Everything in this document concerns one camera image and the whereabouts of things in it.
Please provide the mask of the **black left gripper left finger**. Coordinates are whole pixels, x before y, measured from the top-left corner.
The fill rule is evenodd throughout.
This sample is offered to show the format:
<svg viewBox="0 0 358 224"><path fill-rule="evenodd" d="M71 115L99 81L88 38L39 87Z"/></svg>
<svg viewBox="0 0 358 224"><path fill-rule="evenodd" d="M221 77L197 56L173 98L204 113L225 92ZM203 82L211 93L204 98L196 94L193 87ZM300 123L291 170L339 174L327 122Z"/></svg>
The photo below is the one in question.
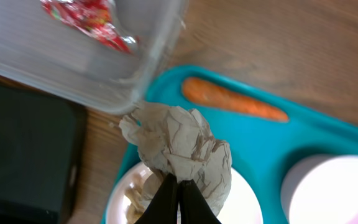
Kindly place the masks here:
<svg viewBox="0 0 358 224"><path fill-rule="evenodd" d="M178 182L168 174L151 203L135 224L176 224L178 212Z"/></svg>

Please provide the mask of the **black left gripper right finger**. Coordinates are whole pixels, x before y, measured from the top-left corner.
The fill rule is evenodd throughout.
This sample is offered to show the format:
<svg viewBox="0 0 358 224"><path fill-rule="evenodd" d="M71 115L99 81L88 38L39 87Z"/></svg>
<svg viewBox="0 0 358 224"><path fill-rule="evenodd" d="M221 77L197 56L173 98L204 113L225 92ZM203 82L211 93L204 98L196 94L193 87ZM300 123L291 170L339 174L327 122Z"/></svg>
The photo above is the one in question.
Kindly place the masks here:
<svg viewBox="0 0 358 224"><path fill-rule="evenodd" d="M180 183L181 224L221 224L194 180Z"/></svg>

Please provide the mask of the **paper napkin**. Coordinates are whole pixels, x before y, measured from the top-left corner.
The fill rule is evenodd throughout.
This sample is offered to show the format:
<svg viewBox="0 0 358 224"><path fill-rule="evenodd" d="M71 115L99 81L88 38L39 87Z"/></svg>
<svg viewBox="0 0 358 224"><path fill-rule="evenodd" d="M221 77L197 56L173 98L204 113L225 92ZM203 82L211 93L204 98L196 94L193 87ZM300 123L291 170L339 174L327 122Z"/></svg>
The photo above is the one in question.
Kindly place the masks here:
<svg viewBox="0 0 358 224"><path fill-rule="evenodd" d="M231 189L230 145L214 137L198 110L145 102L125 115L119 127L161 182L168 174L179 182L194 180L212 212L219 214Z"/></svg>

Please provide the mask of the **red foil snack wrapper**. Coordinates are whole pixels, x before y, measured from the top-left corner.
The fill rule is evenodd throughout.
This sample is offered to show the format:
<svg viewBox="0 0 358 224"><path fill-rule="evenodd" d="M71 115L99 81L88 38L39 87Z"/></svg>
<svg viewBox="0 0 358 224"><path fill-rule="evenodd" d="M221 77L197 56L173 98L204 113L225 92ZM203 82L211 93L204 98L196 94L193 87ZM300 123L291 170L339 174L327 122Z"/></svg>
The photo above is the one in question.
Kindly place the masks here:
<svg viewBox="0 0 358 224"><path fill-rule="evenodd" d="M97 40L103 45L134 54L139 38L121 25L115 0L41 0L42 7L52 18Z"/></svg>

